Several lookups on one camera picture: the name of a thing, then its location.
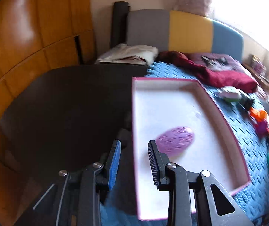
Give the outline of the black cylindrical filter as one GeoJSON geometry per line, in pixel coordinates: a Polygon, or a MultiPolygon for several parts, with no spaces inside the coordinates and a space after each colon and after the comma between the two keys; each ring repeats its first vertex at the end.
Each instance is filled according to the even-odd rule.
{"type": "Polygon", "coordinates": [[[254,104],[254,99],[251,98],[248,94],[239,89],[241,99],[238,101],[238,105],[245,111],[248,112],[254,104]]]}

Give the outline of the yellow purple oval case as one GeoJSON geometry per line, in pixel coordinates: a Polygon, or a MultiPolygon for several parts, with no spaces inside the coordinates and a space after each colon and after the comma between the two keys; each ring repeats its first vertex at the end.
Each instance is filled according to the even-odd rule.
{"type": "Polygon", "coordinates": [[[165,131],[155,140],[161,153],[169,157],[177,156],[194,142],[195,134],[190,127],[175,127],[165,131]]]}

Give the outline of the purple gift box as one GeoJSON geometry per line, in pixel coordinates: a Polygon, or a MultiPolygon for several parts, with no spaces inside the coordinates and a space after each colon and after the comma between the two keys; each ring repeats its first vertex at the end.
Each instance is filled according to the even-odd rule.
{"type": "Polygon", "coordinates": [[[266,67],[257,56],[252,55],[250,66],[257,74],[259,74],[260,76],[265,76],[266,67]]]}

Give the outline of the orange cube block toy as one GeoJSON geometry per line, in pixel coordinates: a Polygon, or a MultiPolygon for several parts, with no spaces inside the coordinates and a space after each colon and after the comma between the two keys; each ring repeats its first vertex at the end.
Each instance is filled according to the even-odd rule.
{"type": "Polygon", "coordinates": [[[268,114],[265,110],[259,110],[252,107],[249,110],[249,115],[254,118],[256,122],[262,122],[268,117],[268,114]]]}

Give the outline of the purple cat pillow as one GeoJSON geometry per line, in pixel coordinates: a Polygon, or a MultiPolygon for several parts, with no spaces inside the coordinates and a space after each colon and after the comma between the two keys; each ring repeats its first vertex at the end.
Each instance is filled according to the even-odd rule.
{"type": "Polygon", "coordinates": [[[203,65],[212,71],[236,71],[244,73],[244,67],[239,61],[226,54],[195,53],[188,54],[187,58],[195,64],[203,65]]]}

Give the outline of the white folded bag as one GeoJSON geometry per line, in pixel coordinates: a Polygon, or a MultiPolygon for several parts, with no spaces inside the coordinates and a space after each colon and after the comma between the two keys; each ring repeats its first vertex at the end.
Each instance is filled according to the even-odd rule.
{"type": "Polygon", "coordinates": [[[96,64],[118,63],[150,66],[158,56],[158,49],[148,45],[129,46],[121,43],[100,55],[96,64]]]}

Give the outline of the black rolled mat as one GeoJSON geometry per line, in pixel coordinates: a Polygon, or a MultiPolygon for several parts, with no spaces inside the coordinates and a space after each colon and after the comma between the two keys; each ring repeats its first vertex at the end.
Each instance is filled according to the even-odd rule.
{"type": "Polygon", "coordinates": [[[126,43],[129,11],[130,5],[128,2],[118,1],[113,3],[110,48],[126,43]]]}

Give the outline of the magenta hydrant-shaped toy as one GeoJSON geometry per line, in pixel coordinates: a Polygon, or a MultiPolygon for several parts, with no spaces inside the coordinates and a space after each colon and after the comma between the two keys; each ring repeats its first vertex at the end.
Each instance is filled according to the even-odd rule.
{"type": "Polygon", "coordinates": [[[266,119],[258,121],[255,124],[254,128],[259,138],[263,138],[269,135],[269,125],[266,119]]]}

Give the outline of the blue foam puzzle mat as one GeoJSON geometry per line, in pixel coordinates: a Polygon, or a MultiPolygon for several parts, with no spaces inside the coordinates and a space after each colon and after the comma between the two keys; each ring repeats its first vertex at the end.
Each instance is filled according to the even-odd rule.
{"type": "MultiPolygon", "coordinates": [[[[268,148],[265,141],[259,139],[247,119],[247,114],[240,106],[228,104],[216,96],[217,88],[205,87],[215,103],[222,110],[239,142],[247,162],[251,184],[234,195],[234,200],[245,211],[254,225],[269,224],[269,169],[267,164],[268,148]]],[[[129,158],[123,156],[126,167],[121,175],[126,179],[122,186],[128,185],[129,191],[120,191],[117,184],[101,206],[101,222],[103,225],[166,225],[166,220],[140,221],[135,209],[133,169],[129,158]]]]}

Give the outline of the green white plug-in device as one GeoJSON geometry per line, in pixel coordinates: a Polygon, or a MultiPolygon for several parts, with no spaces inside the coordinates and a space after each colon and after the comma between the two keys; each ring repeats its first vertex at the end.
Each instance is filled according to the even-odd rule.
{"type": "Polygon", "coordinates": [[[239,102],[242,98],[240,91],[232,86],[220,88],[218,90],[218,96],[229,103],[239,102]]]}

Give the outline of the maroon blanket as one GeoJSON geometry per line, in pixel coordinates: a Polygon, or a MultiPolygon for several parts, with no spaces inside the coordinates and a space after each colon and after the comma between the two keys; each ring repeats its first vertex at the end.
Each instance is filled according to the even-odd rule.
{"type": "Polygon", "coordinates": [[[201,83],[216,88],[232,86],[244,91],[254,93],[257,89],[256,80],[245,73],[235,70],[212,70],[205,65],[199,65],[189,60],[187,56],[177,51],[166,51],[159,53],[158,61],[170,63],[190,71],[201,83]]]}

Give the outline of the pink shallow cardboard box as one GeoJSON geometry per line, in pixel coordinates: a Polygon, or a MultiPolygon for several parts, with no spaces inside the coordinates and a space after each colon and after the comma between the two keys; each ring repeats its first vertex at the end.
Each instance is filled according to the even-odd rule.
{"type": "Polygon", "coordinates": [[[210,171],[235,195],[250,183],[246,160],[220,108],[197,80],[133,78],[132,134],[139,220],[166,219],[169,194],[154,185],[148,143],[185,170],[210,171]]]}

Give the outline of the wooden wardrobe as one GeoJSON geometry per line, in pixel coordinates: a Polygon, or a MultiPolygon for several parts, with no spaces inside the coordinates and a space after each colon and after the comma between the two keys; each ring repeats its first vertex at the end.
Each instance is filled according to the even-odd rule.
{"type": "MultiPolygon", "coordinates": [[[[77,65],[96,53],[90,0],[0,0],[0,119],[10,103],[48,70],[77,65]]],[[[24,177],[5,162],[0,132],[0,224],[13,225],[24,177]]]]}

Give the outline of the grey yellow blue headboard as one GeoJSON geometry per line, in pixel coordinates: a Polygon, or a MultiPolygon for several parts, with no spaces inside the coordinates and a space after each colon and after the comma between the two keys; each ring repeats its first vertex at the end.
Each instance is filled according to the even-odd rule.
{"type": "Polygon", "coordinates": [[[160,52],[226,54],[242,61],[244,38],[207,17],[180,11],[144,9],[128,14],[128,45],[148,45],[160,52]]]}

